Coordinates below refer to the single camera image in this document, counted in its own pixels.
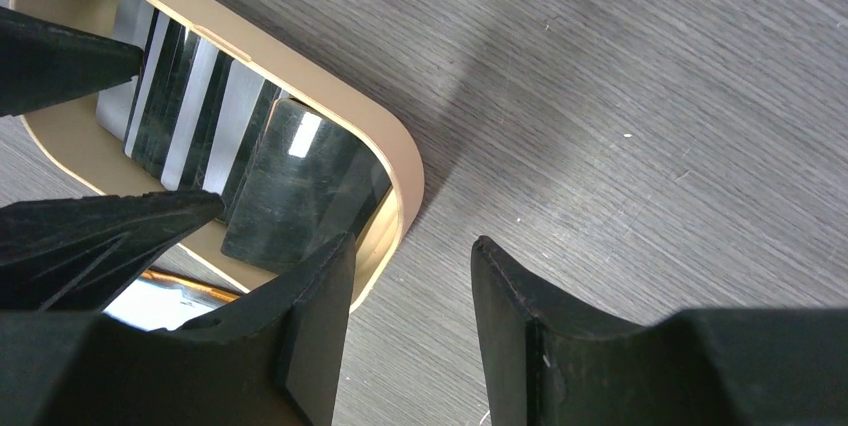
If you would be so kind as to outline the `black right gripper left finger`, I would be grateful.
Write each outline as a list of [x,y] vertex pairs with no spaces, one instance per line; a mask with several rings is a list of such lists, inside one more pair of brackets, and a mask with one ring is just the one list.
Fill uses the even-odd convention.
[[102,313],[1,317],[5,425],[328,425],[352,299],[339,235],[173,330]]

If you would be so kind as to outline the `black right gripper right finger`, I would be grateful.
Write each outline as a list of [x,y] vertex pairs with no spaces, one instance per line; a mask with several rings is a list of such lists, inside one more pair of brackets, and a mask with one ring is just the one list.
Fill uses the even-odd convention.
[[845,309],[684,309],[642,326],[485,236],[472,247],[471,277],[495,425],[847,421]]

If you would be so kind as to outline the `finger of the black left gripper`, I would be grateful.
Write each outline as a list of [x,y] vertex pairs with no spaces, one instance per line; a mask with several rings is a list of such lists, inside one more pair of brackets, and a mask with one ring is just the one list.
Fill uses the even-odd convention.
[[1,308],[101,311],[222,210],[218,194],[188,190],[4,206]]
[[137,76],[135,45],[1,9],[1,115],[20,116]]

